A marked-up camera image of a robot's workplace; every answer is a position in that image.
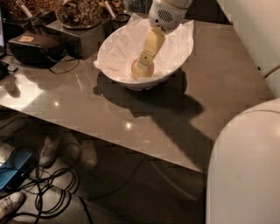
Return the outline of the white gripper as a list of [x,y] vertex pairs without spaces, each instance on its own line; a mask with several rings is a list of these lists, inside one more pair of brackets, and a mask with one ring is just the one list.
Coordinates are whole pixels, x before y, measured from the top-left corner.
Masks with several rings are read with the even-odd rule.
[[149,11],[150,28],[143,42],[137,66],[148,69],[165,42],[165,32],[176,30],[193,0],[153,0]]

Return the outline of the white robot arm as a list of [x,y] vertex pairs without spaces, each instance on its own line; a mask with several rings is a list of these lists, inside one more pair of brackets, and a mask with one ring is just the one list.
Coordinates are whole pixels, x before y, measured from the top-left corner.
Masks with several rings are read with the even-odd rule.
[[[279,74],[280,0],[217,0],[264,79]],[[280,101],[235,116],[209,160],[205,224],[280,224]]]

